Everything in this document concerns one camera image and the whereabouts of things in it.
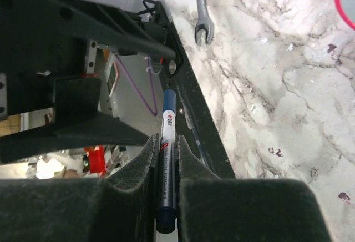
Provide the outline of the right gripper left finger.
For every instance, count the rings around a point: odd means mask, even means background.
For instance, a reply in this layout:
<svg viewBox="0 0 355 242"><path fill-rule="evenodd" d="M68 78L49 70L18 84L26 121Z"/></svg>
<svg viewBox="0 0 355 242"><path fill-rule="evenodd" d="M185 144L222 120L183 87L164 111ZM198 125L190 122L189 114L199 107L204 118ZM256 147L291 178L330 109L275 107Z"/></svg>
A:
<svg viewBox="0 0 355 242"><path fill-rule="evenodd" d="M108 178L115 192L107 202L109 222L120 241L154 241L159 135L152 135L141 152Z"/></svg>

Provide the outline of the silver combination wrench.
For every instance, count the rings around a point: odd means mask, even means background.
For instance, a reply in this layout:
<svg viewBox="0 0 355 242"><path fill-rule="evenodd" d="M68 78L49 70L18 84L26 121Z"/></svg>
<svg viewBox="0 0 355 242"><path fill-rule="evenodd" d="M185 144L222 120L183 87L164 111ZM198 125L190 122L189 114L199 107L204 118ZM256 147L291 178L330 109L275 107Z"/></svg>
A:
<svg viewBox="0 0 355 242"><path fill-rule="evenodd" d="M195 26L195 42L197 42L198 33L205 31L205 43L211 44L214 36L214 23L212 22L208 10L206 0L196 0L197 3L197 24Z"/></svg>

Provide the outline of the blue whiteboard marker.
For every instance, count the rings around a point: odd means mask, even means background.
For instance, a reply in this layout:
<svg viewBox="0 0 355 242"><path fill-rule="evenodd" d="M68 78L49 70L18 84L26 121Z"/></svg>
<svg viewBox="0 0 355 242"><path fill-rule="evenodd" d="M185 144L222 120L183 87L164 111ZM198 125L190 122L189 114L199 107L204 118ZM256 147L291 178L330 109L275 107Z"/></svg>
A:
<svg viewBox="0 0 355 242"><path fill-rule="evenodd" d="M170 234L175 230L176 173L175 173L175 113L176 93L164 92L161 139L159 149L159 177L157 182L156 230Z"/></svg>

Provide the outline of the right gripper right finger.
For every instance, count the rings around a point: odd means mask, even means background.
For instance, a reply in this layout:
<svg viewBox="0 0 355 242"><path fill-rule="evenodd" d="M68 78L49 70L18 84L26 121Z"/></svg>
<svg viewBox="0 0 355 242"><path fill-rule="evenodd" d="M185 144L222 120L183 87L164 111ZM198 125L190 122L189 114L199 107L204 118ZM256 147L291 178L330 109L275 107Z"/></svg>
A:
<svg viewBox="0 0 355 242"><path fill-rule="evenodd" d="M193 154L183 135L175 143L175 168L178 241L206 241L194 239L192 231L201 232L207 226L213 212L207 187L220 178Z"/></svg>

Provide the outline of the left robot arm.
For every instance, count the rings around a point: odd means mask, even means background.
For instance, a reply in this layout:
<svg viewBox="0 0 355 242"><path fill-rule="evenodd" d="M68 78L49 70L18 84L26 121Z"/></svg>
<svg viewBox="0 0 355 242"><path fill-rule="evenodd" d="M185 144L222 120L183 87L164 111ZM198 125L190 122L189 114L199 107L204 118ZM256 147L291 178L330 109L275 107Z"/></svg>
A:
<svg viewBox="0 0 355 242"><path fill-rule="evenodd" d="M167 16L155 1L128 12L85 0L1 0L1 118L53 109L51 124L1 138L1 162L95 145L142 146L148 136L98 111L101 78L88 72L100 44L170 61Z"/></svg>

